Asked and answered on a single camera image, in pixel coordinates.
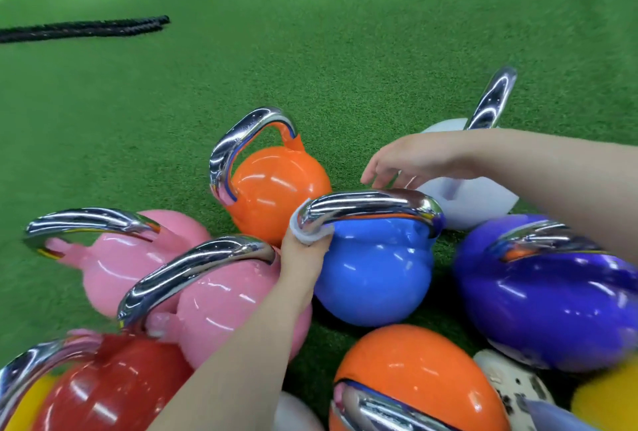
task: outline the person's left hand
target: person's left hand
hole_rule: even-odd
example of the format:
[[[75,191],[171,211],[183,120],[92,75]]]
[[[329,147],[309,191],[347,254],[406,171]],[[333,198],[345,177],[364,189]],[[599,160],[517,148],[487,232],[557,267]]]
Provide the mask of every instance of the person's left hand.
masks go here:
[[[303,244],[290,229],[281,244],[281,276],[279,281],[290,287],[301,299],[302,312],[313,298],[315,283],[323,267],[323,256],[330,247],[332,235],[324,236],[310,246]]]

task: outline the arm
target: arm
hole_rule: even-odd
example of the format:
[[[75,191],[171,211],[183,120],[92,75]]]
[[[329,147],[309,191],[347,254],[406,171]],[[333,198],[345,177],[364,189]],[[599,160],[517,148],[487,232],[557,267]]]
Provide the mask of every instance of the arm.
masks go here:
[[[149,431],[272,429],[295,323],[310,304],[329,244],[324,238],[305,247],[286,235],[275,287],[197,369]]]
[[[413,134],[377,152],[361,182],[416,188],[489,177],[549,217],[638,265],[638,148],[513,129]]]

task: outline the green carpet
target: green carpet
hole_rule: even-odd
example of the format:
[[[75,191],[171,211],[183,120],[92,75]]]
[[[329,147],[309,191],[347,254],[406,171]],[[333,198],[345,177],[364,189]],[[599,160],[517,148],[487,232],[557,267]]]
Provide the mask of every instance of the green carpet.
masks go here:
[[[132,39],[0,45],[0,362],[70,328],[114,326],[79,272],[20,243],[24,225],[82,206],[182,211],[232,232],[208,189],[218,138],[251,109],[282,107],[335,190],[360,187],[397,137],[465,117],[492,73],[519,70],[503,126],[638,143],[637,0],[0,0],[0,27],[169,15]],[[256,147],[275,143],[264,134]],[[437,244],[431,290],[409,322],[469,353]],[[285,388],[323,419],[331,379],[363,330],[320,309]],[[562,405],[573,382],[547,376]]]

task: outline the person's right arm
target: person's right arm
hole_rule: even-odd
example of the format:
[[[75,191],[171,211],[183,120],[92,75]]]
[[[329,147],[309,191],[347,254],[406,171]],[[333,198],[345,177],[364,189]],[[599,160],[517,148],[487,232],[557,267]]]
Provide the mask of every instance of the person's right arm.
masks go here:
[[[361,182],[415,189],[485,176],[638,265],[638,147],[513,129],[432,132],[381,148]]]

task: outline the battle rope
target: battle rope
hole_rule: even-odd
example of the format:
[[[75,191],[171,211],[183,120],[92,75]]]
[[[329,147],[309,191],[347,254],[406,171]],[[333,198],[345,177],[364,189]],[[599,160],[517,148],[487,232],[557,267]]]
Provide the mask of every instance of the battle rope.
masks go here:
[[[169,24],[168,16],[153,16],[132,20],[107,20],[99,22],[65,22],[32,27],[0,29],[0,43],[20,41],[59,40],[79,37],[135,36],[162,30]]]

